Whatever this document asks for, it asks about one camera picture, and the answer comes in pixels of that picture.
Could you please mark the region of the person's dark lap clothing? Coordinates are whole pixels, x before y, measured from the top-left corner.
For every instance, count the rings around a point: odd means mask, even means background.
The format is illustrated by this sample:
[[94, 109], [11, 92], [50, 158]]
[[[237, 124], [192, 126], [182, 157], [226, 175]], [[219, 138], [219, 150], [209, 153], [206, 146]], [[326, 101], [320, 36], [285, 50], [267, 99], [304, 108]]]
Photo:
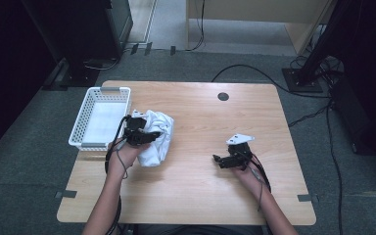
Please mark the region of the person's dark lap clothing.
[[255, 225], [131, 224], [125, 235], [265, 235]]

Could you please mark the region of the black stand base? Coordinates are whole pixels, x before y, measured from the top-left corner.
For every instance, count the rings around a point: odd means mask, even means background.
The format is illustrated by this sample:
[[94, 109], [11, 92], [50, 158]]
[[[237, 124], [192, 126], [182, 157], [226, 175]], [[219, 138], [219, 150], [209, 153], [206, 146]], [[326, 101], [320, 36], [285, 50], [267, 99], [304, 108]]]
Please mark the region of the black stand base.
[[44, 80], [41, 89], [48, 91], [65, 91], [70, 87], [92, 87], [99, 72], [97, 70], [71, 67], [65, 58], [56, 64]]

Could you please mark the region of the black square stand base plate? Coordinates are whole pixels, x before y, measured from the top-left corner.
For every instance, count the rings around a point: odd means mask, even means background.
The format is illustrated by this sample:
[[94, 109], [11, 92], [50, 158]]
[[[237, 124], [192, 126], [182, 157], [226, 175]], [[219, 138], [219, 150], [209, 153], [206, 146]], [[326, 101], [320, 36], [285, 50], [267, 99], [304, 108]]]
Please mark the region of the black square stand base plate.
[[283, 69], [284, 79], [288, 90], [297, 93], [322, 93], [323, 90], [317, 79], [306, 80], [304, 74], [298, 69]]

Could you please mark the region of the black slanted stand pole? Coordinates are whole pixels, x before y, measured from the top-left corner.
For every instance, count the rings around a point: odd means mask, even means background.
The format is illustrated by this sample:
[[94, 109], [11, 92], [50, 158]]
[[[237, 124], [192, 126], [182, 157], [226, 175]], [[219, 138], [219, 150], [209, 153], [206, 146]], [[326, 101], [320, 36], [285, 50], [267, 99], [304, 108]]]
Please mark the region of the black slanted stand pole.
[[336, 34], [338, 24], [345, 12], [348, 0], [338, 0], [332, 12], [332, 16], [324, 33], [319, 37], [316, 46], [306, 60], [300, 71], [304, 74], [306, 80], [313, 80], [314, 73], [323, 59], [331, 52], [333, 36]]

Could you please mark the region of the grey tape strip on table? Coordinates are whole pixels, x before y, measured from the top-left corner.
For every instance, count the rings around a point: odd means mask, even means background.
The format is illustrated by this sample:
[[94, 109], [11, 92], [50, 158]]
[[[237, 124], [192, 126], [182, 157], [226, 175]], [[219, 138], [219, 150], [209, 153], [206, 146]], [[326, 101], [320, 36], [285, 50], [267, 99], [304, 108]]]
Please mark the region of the grey tape strip on table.
[[57, 191], [55, 194], [56, 199], [61, 198], [75, 198], [77, 191], [72, 190], [64, 190], [64, 191]]
[[305, 195], [299, 195], [298, 200], [300, 202], [313, 202], [317, 203], [318, 202], [318, 197], [316, 194], [305, 194]]

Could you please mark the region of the white T-shirt with blue print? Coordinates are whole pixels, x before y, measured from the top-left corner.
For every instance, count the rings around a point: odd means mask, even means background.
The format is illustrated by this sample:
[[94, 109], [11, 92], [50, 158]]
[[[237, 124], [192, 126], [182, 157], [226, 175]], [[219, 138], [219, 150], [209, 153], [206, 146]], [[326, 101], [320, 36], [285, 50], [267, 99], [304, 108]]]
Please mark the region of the white T-shirt with blue print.
[[146, 120], [146, 124], [143, 127], [145, 132], [159, 132], [161, 134], [150, 143], [149, 148], [138, 156], [140, 165], [144, 167], [160, 165], [165, 160], [173, 135], [173, 118], [162, 112], [151, 110], [145, 113], [134, 110], [131, 116]]

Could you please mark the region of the light wooden desk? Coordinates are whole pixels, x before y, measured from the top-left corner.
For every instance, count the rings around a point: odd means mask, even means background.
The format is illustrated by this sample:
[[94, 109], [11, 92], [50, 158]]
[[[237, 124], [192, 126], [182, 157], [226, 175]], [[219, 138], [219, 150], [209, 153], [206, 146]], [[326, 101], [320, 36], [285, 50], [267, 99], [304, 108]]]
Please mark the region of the light wooden desk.
[[189, 21], [206, 20], [282, 23], [298, 55], [320, 24], [327, 24], [338, 0], [185, 0], [186, 32]]

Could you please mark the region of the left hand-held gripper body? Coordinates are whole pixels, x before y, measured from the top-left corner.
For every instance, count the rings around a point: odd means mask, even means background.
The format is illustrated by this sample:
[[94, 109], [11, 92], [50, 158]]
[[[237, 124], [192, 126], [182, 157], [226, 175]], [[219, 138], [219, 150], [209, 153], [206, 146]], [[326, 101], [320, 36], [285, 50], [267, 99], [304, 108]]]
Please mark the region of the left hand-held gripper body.
[[145, 138], [154, 137], [145, 134], [146, 132], [144, 131], [144, 128], [147, 123], [145, 117], [146, 116], [143, 113], [134, 110], [132, 115], [126, 121], [123, 138], [128, 144], [132, 146], [139, 146], [144, 144]]

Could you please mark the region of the person's left hand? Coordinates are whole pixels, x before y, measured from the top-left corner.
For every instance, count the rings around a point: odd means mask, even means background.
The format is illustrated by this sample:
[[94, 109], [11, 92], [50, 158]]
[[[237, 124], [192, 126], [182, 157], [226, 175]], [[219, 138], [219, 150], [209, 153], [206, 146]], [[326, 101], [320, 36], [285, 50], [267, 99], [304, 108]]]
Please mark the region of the person's left hand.
[[113, 151], [110, 153], [107, 179], [119, 181], [128, 176], [127, 170], [133, 166], [136, 158], [146, 151], [150, 145], [132, 146], [119, 138], [111, 147]]

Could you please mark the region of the dark equipment box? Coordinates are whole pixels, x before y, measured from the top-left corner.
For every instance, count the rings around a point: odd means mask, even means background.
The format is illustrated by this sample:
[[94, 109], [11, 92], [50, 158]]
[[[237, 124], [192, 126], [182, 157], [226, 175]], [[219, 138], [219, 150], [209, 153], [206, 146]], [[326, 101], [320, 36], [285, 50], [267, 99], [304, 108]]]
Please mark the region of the dark equipment box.
[[376, 156], [376, 102], [372, 98], [362, 102], [346, 78], [334, 85], [331, 95], [350, 136], [352, 150], [359, 155]]

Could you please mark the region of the dark cabinet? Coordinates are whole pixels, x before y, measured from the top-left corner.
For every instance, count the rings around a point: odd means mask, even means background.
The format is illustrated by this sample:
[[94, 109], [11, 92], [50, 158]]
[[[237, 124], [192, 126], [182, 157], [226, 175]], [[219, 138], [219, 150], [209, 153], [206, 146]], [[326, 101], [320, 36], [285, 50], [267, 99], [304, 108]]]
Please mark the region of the dark cabinet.
[[118, 60], [133, 27], [129, 0], [21, 0], [56, 60]]

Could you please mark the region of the white plastic mesh basket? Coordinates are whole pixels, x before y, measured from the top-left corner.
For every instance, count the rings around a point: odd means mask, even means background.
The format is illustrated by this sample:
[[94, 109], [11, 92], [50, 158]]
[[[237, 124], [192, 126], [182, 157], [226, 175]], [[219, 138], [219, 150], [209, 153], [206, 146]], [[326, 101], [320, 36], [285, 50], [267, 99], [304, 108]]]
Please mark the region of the white plastic mesh basket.
[[90, 87], [77, 114], [69, 144], [80, 151], [107, 151], [130, 108], [129, 87]]

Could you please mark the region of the person's right hand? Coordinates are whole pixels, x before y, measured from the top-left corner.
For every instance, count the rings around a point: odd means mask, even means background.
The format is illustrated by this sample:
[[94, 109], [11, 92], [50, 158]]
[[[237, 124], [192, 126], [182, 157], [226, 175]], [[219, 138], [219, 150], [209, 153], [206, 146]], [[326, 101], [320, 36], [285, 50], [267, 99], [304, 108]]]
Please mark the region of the person's right hand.
[[232, 172], [253, 195], [268, 190], [267, 183], [259, 170], [259, 164], [255, 160], [251, 160], [245, 169], [238, 166], [233, 168]]

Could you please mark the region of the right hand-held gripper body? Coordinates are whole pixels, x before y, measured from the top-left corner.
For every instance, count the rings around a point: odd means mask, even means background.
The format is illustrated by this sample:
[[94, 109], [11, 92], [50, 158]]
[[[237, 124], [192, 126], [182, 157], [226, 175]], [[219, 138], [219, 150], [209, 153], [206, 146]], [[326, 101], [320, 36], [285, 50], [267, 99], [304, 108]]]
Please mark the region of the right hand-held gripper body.
[[254, 136], [240, 133], [234, 134], [232, 137], [230, 137], [226, 141], [230, 156], [225, 162], [233, 163], [234, 167], [239, 166], [242, 169], [245, 169], [252, 158], [252, 152], [248, 142], [253, 141], [254, 139]]

